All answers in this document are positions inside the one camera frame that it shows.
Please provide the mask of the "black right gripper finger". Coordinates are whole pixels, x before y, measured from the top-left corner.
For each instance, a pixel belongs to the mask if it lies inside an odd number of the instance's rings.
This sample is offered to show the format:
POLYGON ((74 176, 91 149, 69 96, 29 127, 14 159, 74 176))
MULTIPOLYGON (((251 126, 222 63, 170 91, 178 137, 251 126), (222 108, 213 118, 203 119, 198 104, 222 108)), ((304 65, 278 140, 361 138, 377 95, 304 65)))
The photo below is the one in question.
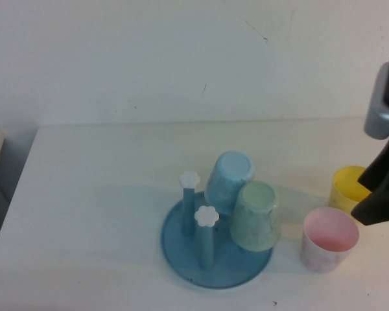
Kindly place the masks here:
POLYGON ((358 203, 351 215, 363 225, 389 222, 389 180, 358 203))
POLYGON ((389 189, 389 141, 362 173, 358 182, 371 192, 381 187, 389 189))

